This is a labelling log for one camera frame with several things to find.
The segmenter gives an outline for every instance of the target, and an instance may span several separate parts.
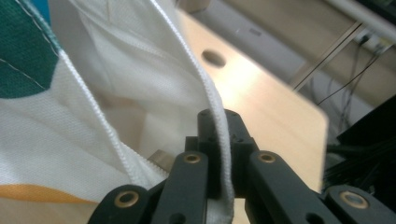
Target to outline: tabletop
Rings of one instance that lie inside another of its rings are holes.
[[[213,78],[224,107],[241,115],[260,149],[279,154],[309,188],[319,190],[326,116],[197,21],[180,16],[187,40]],[[0,199],[0,223],[86,223],[95,206]],[[235,211],[233,223],[248,223],[243,201],[236,201]]]

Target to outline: power outlet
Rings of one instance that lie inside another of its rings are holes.
[[[376,34],[374,31],[372,31],[369,28],[365,28],[358,35],[356,35],[354,39],[357,43],[360,43],[365,35],[369,37],[369,40],[366,43],[364,43],[362,46],[373,53],[381,54],[393,45],[393,43],[390,40],[386,39],[381,35]]]

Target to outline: white fabric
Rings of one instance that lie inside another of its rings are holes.
[[[64,4],[57,2],[60,1],[52,1],[51,4]],[[72,18],[69,11],[59,12],[64,11],[62,7],[58,10],[59,15],[51,15],[64,16],[59,20],[64,26],[52,23],[55,34],[77,70],[97,90],[98,100],[105,101],[102,102],[102,110],[116,129],[117,120],[141,118],[111,118],[117,108],[106,97],[103,100],[98,96],[127,99],[129,109],[138,107],[137,110],[144,111],[141,126],[136,125],[130,130],[131,135],[139,137],[128,144],[136,146],[134,150],[139,154],[147,157],[159,148],[173,155],[180,153],[185,136],[196,135],[197,113],[206,108],[212,110],[221,146],[222,195],[218,202],[209,204],[207,221],[231,222],[233,188],[226,118],[212,80],[194,59],[179,31],[171,1],[70,2],[76,7],[80,21],[75,22],[77,18]],[[84,26],[77,28],[81,22]],[[121,156],[123,168],[132,181],[137,179],[135,184],[145,186],[161,176],[132,150],[122,150],[127,146],[118,142],[117,136],[109,130],[111,128],[106,127]],[[135,170],[132,164],[140,164],[141,167]]]

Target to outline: gray floor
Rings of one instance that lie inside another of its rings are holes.
[[[211,0],[209,8],[193,13],[192,16],[286,83],[305,63],[305,59],[297,52],[221,0]],[[300,90],[300,94],[316,104],[339,88],[341,88],[339,83],[332,81],[328,75],[318,72],[310,83]],[[339,91],[319,106],[328,115],[330,121],[328,144],[337,144],[336,136],[347,127],[344,125],[340,128],[342,99],[343,91]],[[372,109],[360,98],[353,96],[350,116],[345,123],[349,125],[355,123]]]

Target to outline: green fabric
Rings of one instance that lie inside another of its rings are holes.
[[[59,46],[35,8],[0,0],[0,98],[20,98],[50,88]]]

